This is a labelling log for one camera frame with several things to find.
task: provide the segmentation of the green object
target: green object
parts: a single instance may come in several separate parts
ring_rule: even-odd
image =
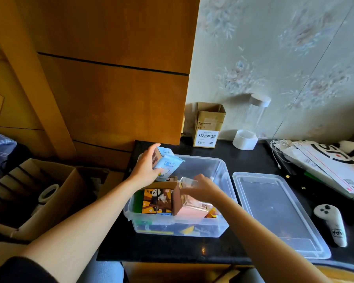
[[[309,177],[309,178],[311,178],[311,179],[313,179],[313,180],[315,180],[315,181],[318,181],[319,183],[325,184],[322,180],[316,178],[314,175],[312,175],[312,174],[310,174],[308,172],[304,172],[304,175]]]
[[[141,214],[143,209],[144,190],[138,190],[134,194],[134,212]]]

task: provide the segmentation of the hand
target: hand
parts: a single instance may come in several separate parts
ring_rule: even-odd
[[[136,183],[136,190],[150,185],[164,171],[163,168],[152,170],[152,154],[158,146],[160,143],[153,144],[142,154],[129,176]]]
[[[198,181],[198,186],[181,188],[181,195],[189,195],[196,200],[215,205],[215,201],[224,193],[208,177],[202,174],[195,176],[194,180]]]

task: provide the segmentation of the left hand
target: left hand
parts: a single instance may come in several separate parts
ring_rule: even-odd
[[[129,176],[128,179],[135,182],[136,190],[150,185],[163,172],[163,168],[152,170],[152,154],[158,146],[160,143],[153,144],[142,154]]]

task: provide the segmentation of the dark sleeve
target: dark sleeve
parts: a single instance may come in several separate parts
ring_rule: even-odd
[[[36,262],[25,257],[9,258],[0,267],[0,283],[58,283]]]

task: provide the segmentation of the clear plastic storage box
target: clear plastic storage box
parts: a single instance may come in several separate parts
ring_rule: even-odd
[[[193,178],[198,174],[212,176],[221,190],[236,203],[236,195],[225,162],[218,158],[206,158],[176,155],[184,162],[172,176]],[[170,216],[158,214],[140,214],[133,211],[134,196],[127,202],[123,211],[128,220],[132,220],[138,233],[180,235],[196,237],[219,237],[228,228],[227,221],[218,215],[215,219]]]
[[[328,245],[282,177],[245,172],[232,177],[251,216],[305,258],[330,258]]]

